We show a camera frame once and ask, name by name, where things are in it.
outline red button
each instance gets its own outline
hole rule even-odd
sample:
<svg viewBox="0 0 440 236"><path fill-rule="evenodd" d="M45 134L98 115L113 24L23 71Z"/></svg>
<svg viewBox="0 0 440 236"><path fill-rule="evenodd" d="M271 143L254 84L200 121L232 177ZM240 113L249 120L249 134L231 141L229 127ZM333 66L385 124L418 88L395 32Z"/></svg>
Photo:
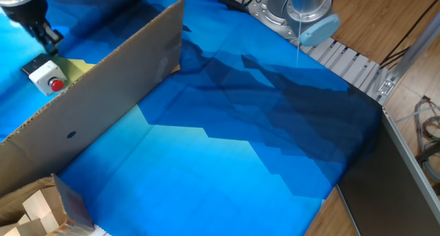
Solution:
<svg viewBox="0 0 440 236"><path fill-rule="evenodd" d="M64 82L60 80L53 81L50 87L52 88L52 91L59 92L62 88L64 88Z"/></svg>

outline string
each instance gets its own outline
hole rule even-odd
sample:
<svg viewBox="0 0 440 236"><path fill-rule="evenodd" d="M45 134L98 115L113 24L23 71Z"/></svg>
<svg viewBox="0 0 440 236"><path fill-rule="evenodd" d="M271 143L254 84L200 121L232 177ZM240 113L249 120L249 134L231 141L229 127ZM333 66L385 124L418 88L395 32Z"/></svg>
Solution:
<svg viewBox="0 0 440 236"><path fill-rule="evenodd" d="M300 46L301 46L300 35L301 35L301 20L300 20L300 29L298 31L298 49L296 50L296 68L298 68L298 59L300 57Z"/></svg>

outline wooden floor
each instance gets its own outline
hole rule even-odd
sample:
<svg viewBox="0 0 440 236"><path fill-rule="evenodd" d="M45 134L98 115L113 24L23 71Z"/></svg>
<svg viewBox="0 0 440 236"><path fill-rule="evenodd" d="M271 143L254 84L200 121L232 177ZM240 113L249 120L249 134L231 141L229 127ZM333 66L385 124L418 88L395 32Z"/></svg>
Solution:
<svg viewBox="0 0 440 236"><path fill-rule="evenodd" d="M333 37L380 63L433 1L334 0L333 9L338 13L342 25ZM440 3L429 11L397 52L411 45L438 11ZM440 37L401 79L385 108L394 120L398 120L411 114L423 95L440 105ZM432 115L430 112L422 114L421 120ZM414 119L397 126L413 154L417 155L419 150ZM440 170L440 158L431 157L430 160ZM357 235L336 190L327 198L306 235Z"/></svg>

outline light blue cap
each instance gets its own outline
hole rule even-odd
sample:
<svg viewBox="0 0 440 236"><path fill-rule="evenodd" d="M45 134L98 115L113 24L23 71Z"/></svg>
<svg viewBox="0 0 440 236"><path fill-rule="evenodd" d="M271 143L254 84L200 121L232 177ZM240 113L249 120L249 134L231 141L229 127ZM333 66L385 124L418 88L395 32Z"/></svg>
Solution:
<svg viewBox="0 0 440 236"><path fill-rule="evenodd" d="M341 24L337 14L333 14L315 23L298 38L304 46L315 46L327 40Z"/></svg>

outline blue fabric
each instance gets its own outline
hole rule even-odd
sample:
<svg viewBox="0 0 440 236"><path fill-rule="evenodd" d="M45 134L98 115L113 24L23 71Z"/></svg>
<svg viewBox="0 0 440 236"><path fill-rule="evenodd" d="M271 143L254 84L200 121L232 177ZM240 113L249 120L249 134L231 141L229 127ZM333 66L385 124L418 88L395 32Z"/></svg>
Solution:
<svg viewBox="0 0 440 236"><path fill-rule="evenodd" d="M94 8L120 1L48 1L68 12L49 14L65 28L60 55L97 63L177 0L132 0L99 24ZM296 63L296 48L250 15L186 0L181 71L60 177L113 236L303 235L374 140L381 109L307 55Z"/></svg>

